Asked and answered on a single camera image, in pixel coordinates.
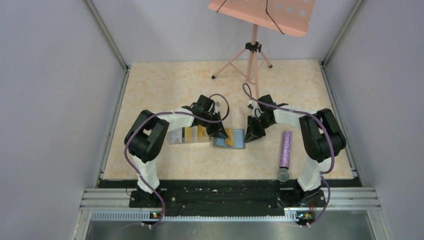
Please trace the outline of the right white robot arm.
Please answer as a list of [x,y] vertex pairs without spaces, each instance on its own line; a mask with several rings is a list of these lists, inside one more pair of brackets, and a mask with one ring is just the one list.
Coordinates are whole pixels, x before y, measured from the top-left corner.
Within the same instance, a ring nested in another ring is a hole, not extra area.
[[249,108],[245,143],[266,135],[266,129],[275,124],[290,125],[301,131],[307,159],[296,179],[292,199],[299,206],[307,206],[321,188],[324,174],[335,166],[335,158],[346,147],[346,138],[328,108],[308,112],[286,103],[276,104],[267,94],[256,100],[257,106]]

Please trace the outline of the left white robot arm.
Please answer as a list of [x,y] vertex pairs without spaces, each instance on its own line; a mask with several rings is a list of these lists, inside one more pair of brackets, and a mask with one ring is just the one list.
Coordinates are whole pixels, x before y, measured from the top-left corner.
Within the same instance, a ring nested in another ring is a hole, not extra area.
[[124,157],[137,174],[136,190],[131,194],[136,202],[149,207],[164,205],[159,193],[156,158],[169,132],[181,128],[204,127],[209,137],[228,138],[223,126],[230,113],[221,115],[211,97],[200,95],[196,102],[173,111],[153,113],[142,110],[124,138]]

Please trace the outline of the clear plastic card box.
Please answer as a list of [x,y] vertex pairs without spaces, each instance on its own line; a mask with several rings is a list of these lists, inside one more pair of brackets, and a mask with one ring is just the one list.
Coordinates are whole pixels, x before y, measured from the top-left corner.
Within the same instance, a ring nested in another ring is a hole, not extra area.
[[211,137],[203,126],[182,127],[167,133],[166,139],[170,145],[207,143]]

